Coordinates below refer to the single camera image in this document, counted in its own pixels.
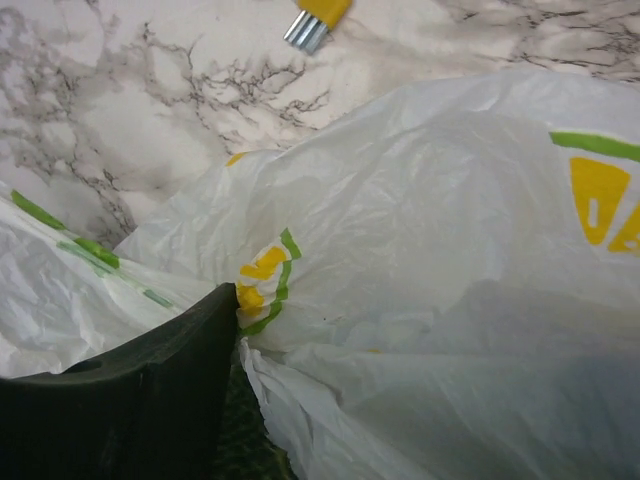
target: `green stripe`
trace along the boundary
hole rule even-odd
[[[278,281],[278,288],[276,289],[276,299],[271,303],[271,309],[269,315],[253,325],[249,325],[242,330],[243,335],[256,335],[264,330],[264,327],[269,325],[271,321],[280,315],[282,311],[282,302],[289,298],[289,287],[287,282],[289,281],[289,275],[291,275],[291,260],[287,260],[282,264],[282,275]]]
[[[96,269],[96,273],[98,273],[99,275],[113,274],[115,271],[111,265],[105,264],[102,260],[94,257],[79,245],[75,245],[69,242],[58,242],[56,246],[60,250],[71,253],[72,255],[82,258],[83,260],[88,262],[93,268]]]
[[[288,228],[285,228],[284,231],[280,234],[280,241],[286,247],[286,249],[289,250],[289,253],[291,254],[291,258],[293,260],[297,260],[302,256],[302,254],[300,253],[300,249],[298,248],[298,245],[296,245],[296,242],[293,241],[293,237],[291,236],[291,232]]]
[[[107,265],[113,268],[120,268],[120,258],[115,253],[110,252],[99,243],[82,237],[76,238],[74,242],[80,245],[96,258],[102,260]]]
[[[22,196],[22,194],[20,192],[18,192],[16,190],[12,190],[11,191],[11,200],[13,200],[13,203],[15,203],[18,208],[20,208],[21,210],[27,212],[33,218],[35,218],[36,220],[39,220],[40,222],[44,223],[45,225],[48,225],[49,227],[53,228],[54,230],[66,230],[67,229],[60,220],[55,218],[53,215],[51,215],[50,213],[48,213],[44,209],[42,209],[39,206],[37,206],[32,201],[27,200],[25,197]]]
[[[622,142],[602,135],[575,132],[551,132],[551,140],[560,147],[578,148],[609,157],[640,162],[640,145]]]
[[[291,232],[288,228],[285,228],[280,234],[280,241],[282,242],[282,245],[289,250],[291,260],[287,260],[282,263],[282,273],[278,280],[276,299],[271,302],[269,315],[259,322],[249,325],[247,328],[243,329],[241,331],[243,335],[256,335],[264,330],[264,327],[269,325],[274,318],[280,315],[280,312],[282,312],[282,302],[289,298],[289,277],[291,276],[292,269],[291,263],[293,260],[297,260],[302,257],[302,253],[300,253],[300,249],[298,248],[298,245],[296,245],[296,242],[293,241],[293,237],[291,236]]]
[[[168,309],[173,308],[173,303],[171,303],[171,301],[167,300],[161,295],[158,295],[156,292],[154,292],[150,288],[146,288],[144,285],[140,284],[133,278],[123,275],[123,273],[120,270],[116,270],[111,265],[104,262],[102,259],[92,255],[90,252],[85,250],[80,245],[76,245],[74,243],[69,243],[69,242],[58,242],[56,246],[60,250],[70,253],[88,262],[94,268],[94,271],[98,276],[103,277],[104,275],[107,275],[107,274],[114,275],[120,278],[121,280],[123,280],[124,282],[126,282],[127,285],[129,285],[135,291],[137,291],[138,293],[141,293],[142,295],[154,301],[158,305],[161,305]]]
[[[158,295],[156,292],[154,292],[153,290],[145,290],[144,292],[142,292],[142,294],[153,300],[154,302],[156,302],[158,305],[162,305],[164,308],[171,308],[173,307],[173,303],[171,303],[169,300],[167,300],[164,297],[161,297],[160,295]]]

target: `green mesh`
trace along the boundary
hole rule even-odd
[[[266,436],[264,420],[242,367],[231,367],[213,480],[296,480],[286,453]]]

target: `white plastic bag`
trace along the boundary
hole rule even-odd
[[[1,182],[0,248],[0,377],[62,372],[214,288],[118,258]]]
[[[213,168],[120,251],[236,282],[301,478],[640,478],[638,125],[589,78],[410,85]]]

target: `yellow brush handle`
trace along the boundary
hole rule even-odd
[[[338,24],[352,0],[298,0],[298,6],[324,23],[329,30]]]

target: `marble countertop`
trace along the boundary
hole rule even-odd
[[[229,155],[407,82],[548,68],[640,87],[638,0],[355,0],[307,57],[291,0],[0,0],[0,180],[108,246]]]

